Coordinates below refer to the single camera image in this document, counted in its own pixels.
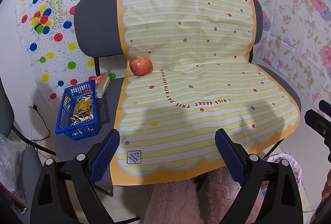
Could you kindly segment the person's right hand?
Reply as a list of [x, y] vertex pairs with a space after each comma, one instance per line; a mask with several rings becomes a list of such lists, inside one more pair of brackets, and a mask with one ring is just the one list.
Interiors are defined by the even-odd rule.
[[328, 197], [330, 196], [330, 190], [331, 190], [330, 187], [331, 187], [331, 169], [328, 172], [326, 182], [325, 182], [325, 185], [324, 185], [324, 189], [322, 190], [322, 193], [321, 193], [321, 202], [318, 205], [318, 207], [317, 207], [316, 211], [314, 212], [313, 216], [311, 217], [310, 223], [313, 223], [314, 219], [316, 218], [317, 210], [321, 207], [322, 203], [326, 199], [328, 199]]

